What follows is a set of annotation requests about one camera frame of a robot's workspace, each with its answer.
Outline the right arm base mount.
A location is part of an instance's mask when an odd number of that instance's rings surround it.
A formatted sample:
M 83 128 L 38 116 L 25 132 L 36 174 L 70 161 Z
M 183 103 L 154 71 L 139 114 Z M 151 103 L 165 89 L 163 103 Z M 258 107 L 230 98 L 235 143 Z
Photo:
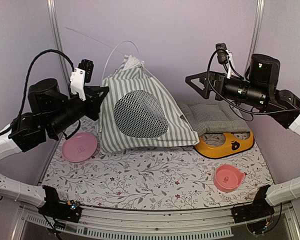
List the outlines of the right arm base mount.
M 236 204 L 231 209 L 231 215 L 235 223 L 264 218 L 273 215 L 274 213 L 274 207 L 270 206 L 265 200 L 254 200 L 249 204 Z

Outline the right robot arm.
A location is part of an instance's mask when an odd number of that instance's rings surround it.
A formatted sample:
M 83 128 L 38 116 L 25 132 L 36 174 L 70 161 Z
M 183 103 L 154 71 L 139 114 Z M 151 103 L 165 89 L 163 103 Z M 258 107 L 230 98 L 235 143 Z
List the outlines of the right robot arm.
M 225 73 L 210 71 L 215 54 L 221 51 L 224 55 L 230 55 L 225 50 L 216 50 L 210 57 L 207 71 L 187 76 L 185 82 L 204 99 L 208 99 L 213 91 L 217 101 L 224 100 L 245 113 L 249 112 L 230 100 L 254 107 L 259 112 L 250 112 L 252 115 L 270 116 L 285 129 L 300 136 L 300 98 L 290 90 L 277 89 L 280 61 L 268 55 L 254 53 L 244 79 L 243 76 L 227 76 Z M 204 88 L 194 84 L 194 79 L 199 79 Z M 300 176 L 283 183 L 260 187 L 248 213 L 252 218 L 259 218 L 268 210 L 268 206 L 273 207 L 298 198 Z

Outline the striped pet tent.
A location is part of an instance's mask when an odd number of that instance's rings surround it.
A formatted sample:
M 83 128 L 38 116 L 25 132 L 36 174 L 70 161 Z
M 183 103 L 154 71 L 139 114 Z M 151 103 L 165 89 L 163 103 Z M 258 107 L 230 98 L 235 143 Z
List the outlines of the striped pet tent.
M 138 58 L 124 56 L 119 68 L 101 85 L 109 88 L 98 123 L 103 153 L 194 146 L 199 142 L 198 133 L 170 92 Z

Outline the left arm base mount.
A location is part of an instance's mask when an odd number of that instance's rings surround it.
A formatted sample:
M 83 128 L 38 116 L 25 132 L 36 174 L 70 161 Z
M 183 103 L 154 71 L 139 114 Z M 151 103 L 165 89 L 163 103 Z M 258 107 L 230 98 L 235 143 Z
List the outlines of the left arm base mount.
M 64 203 L 59 201 L 46 201 L 45 204 L 38 208 L 38 212 L 54 220 L 63 220 L 72 223 L 78 223 L 82 208 L 75 203 Z

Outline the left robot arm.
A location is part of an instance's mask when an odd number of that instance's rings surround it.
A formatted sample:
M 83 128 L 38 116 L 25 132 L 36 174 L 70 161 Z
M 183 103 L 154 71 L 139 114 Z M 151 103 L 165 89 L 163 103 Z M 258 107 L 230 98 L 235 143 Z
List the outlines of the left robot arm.
M 29 87 L 30 112 L 19 115 L 0 135 L 0 160 L 25 153 L 44 143 L 47 138 L 58 141 L 59 134 L 83 116 L 98 120 L 109 87 L 85 86 L 84 98 L 67 97 L 59 90 L 54 78 L 47 78 Z M 64 213 L 57 190 L 49 186 L 34 186 L 0 174 L 0 196 L 45 208 L 53 217 Z

